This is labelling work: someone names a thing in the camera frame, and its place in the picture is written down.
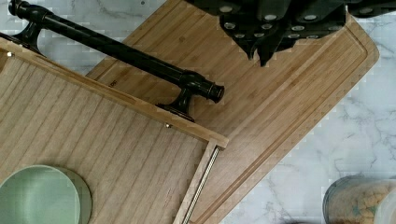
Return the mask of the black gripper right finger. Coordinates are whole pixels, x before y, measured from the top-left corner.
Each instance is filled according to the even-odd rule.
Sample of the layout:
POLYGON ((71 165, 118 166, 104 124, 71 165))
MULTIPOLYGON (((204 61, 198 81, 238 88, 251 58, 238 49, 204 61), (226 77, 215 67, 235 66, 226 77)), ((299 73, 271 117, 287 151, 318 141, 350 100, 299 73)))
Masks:
POLYGON ((347 13, 368 19, 395 11, 395 0, 260 0, 257 17, 269 34, 257 48, 261 66, 292 48, 298 39, 317 39, 341 30, 347 13))

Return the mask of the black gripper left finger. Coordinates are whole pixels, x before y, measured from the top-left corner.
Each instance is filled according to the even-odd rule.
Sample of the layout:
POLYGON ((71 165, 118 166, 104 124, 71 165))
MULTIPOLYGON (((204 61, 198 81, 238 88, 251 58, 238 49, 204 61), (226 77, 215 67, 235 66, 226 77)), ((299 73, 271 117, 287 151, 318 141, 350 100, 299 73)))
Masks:
POLYGON ((270 20, 262 16, 267 0, 186 0, 202 11, 219 18, 219 25, 227 36, 252 60, 258 53, 261 61, 269 61, 278 50, 282 34, 279 19, 270 13, 270 20))

